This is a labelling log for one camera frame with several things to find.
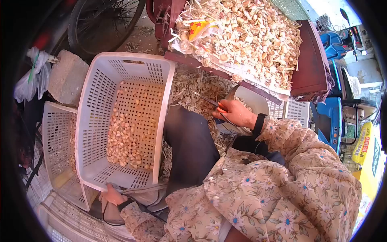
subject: black wristband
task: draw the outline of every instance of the black wristband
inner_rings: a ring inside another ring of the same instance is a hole
[[[128,206],[128,205],[131,204],[132,202],[134,202],[134,200],[128,198],[127,201],[125,201],[125,202],[123,202],[123,203],[117,205],[117,208],[118,208],[118,210],[121,212],[122,209],[124,209],[126,206]]]
[[[257,121],[255,122],[254,130],[252,132],[253,139],[256,139],[261,134],[262,126],[264,125],[266,116],[267,114],[264,113],[258,114]]]

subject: hand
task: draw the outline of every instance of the hand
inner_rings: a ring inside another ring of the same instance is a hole
[[[220,103],[227,108],[227,113],[223,114],[226,118],[228,118],[228,120],[238,126],[246,127],[251,130],[254,129],[255,122],[257,121],[257,115],[250,112],[243,106],[242,103],[237,100],[229,101],[225,99],[220,100]],[[212,112],[212,116],[224,120],[222,115],[217,110]]]
[[[120,205],[121,203],[128,200],[127,196],[121,195],[111,184],[107,184],[108,192],[103,192],[101,194],[108,202],[113,203],[114,205]]]

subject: plastic bag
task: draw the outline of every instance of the plastic bag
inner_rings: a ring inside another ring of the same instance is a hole
[[[32,47],[27,54],[33,64],[29,70],[17,83],[14,90],[14,98],[21,103],[24,99],[31,101],[38,90],[38,99],[43,97],[43,93],[48,88],[51,65],[47,63],[50,56],[45,51],[39,51]]]

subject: woman's right hand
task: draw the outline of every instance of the woman's right hand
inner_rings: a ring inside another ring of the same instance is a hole
[[[250,112],[247,108],[243,106],[242,103],[240,103],[237,100],[220,100],[220,103],[227,109],[227,113],[223,113],[223,115],[228,118],[231,122],[234,124],[246,127],[251,130],[254,129],[255,122],[257,121],[257,115]],[[222,115],[219,111],[212,112],[212,116],[218,119],[224,120]]]

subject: knee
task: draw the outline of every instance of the knee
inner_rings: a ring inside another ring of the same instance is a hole
[[[202,115],[188,111],[180,105],[170,107],[165,117],[165,128],[179,129],[179,127],[185,128],[197,125],[207,127],[207,120]]]

